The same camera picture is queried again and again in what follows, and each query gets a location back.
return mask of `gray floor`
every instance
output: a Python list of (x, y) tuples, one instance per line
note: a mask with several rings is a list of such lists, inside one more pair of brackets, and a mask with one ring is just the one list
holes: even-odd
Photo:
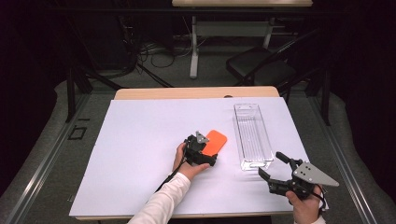
[[(144, 65), (175, 87), (231, 86), (235, 79), (225, 70), (225, 60), (260, 43), (260, 40), (246, 41), (243, 38), (206, 41), (200, 47), (197, 79), (189, 78), (190, 54), (175, 58), (173, 64), (166, 68), (153, 66), (151, 56)], [(167, 65), (172, 58), (158, 54), (152, 57), (152, 61), (156, 65)], [(139, 69), (112, 80), (128, 88), (161, 87)], [(0, 199), (0, 223), (80, 223), (69, 217), (68, 212), (115, 93), (96, 80), (92, 80), (92, 85), (92, 94), (78, 94), (78, 113), (69, 124), (64, 123), (67, 117), (65, 83), (56, 88), (58, 101), (46, 128)], [(328, 127), (318, 116), (318, 99), (307, 98), (296, 88), (289, 108), (310, 160), (341, 183), (338, 188), (328, 188), (327, 200), (331, 209), (325, 214), (327, 222), (395, 223), (394, 202), (374, 182), (353, 147), (344, 103), (332, 95), (332, 126)], [(75, 125), (87, 128), (82, 140), (68, 140)], [(292, 216), (273, 216), (272, 220), (274, 224), (292, 223)], [(112, 220), (103, 223), (125, 222)]]

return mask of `white tabletop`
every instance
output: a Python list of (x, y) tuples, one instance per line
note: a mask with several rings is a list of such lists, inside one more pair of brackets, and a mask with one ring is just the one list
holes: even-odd
[[(132, 217), (169, 175), (176, 147), (190, 134), (217, 130), (228, 141), (214, 167), (196, 176), (175, 217), (289, 213), (286, 197), (269, 193), (257, 171), (242, 171), (233, 128), (233, 105), (259, 104), (274, 153), (307, 161), (281, 97), (112, 101), (70, 211), (78, 219)], [(267, 171), (288, 180), (288, 164)]]
[(174, 7), (311, 7), (311, 0), (173, 0)]

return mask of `transparent box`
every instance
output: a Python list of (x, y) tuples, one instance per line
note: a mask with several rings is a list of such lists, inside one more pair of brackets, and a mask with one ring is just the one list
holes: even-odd
[(234, 128), (242, 170), (268, 169), (274, 154), (259, 105), (234, 105)]

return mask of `white sleeve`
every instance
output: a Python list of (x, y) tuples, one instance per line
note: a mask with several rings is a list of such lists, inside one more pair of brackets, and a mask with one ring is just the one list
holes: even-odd
[(311, 224), (326, 224), (326, 221), (324, 220), (323, 216), (320, 216), (318, 218), (318, 220), (316, 220), (315, 222), (313, 222)]
[(145, 206), (134, 215), (128, 224), (165, 224), (171, 218), (175, 207), (190, 188), (190, 180), (177, 173), (168, 183), (155, 192)]

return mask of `orange block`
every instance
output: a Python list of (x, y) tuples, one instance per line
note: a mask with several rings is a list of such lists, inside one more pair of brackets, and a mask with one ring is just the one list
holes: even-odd
[(218, 154), (221, 148), (227, 142), (227, 137), (215, 130), (210, 131), (206, 138), (209, 139), (209, 142), (206, 143), (204, 150), (202, 150), (202, 154), (206, 156)]

